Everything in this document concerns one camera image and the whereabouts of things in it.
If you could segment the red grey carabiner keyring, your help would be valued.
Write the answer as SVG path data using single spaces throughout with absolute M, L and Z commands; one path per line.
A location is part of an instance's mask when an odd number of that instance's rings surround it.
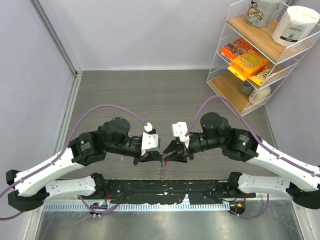
M 164 153 L 163 156 L 162 156 L 162 159 L 160 161 L 162 162 L 165 162 L 165 165 L 166 165 L 166 161 L 165 161 L 165 157 L 167 156 L 168 154 L 167 153 Z M 160 181 L 163 181 L 164 180 L 164 166 L 159 166 L 159 174 L 158 174 L 158 178 Z

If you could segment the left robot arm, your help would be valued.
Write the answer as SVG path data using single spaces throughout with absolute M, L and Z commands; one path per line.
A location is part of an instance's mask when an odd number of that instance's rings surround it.
M 14 190 L 7 195 L 8 204 L 20 212 L 27 212 L 53 199 L 104 198 L 108 186 L 99 173 L 73 180 L 61 180 L 60 177 L 105 160 L 107 153 L 132 157 L 134 165 L 160 161 L 160 137 L 152 125 L 148 123 L 141 136 L 129 137 L 130 128 L 126 119 L 115 117 L 96 131 L 80 134 L 65 150 L 37 166 L 25 171 L 7 171 L 7 184 L 14 185 Z

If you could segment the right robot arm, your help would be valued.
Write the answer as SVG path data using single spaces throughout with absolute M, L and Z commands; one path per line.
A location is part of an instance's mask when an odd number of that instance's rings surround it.
M 232 197 L 262 193 L 291 198 L 304 208 L 320 208 L 320 168 L 302 162 L 269 145 L 250 131 L 233 128 L 225 117 L 215 112 L 200 119 L 202 132 L 191 132 L 185 122 L 171 126 L 172 141 L 163 151 L 166 162 L 186 163 L 194 154 L 220 148 L 222 154 L 234 161 L 263 167 L 276 177 L 254 176 L 232 172 L 226 191 Z

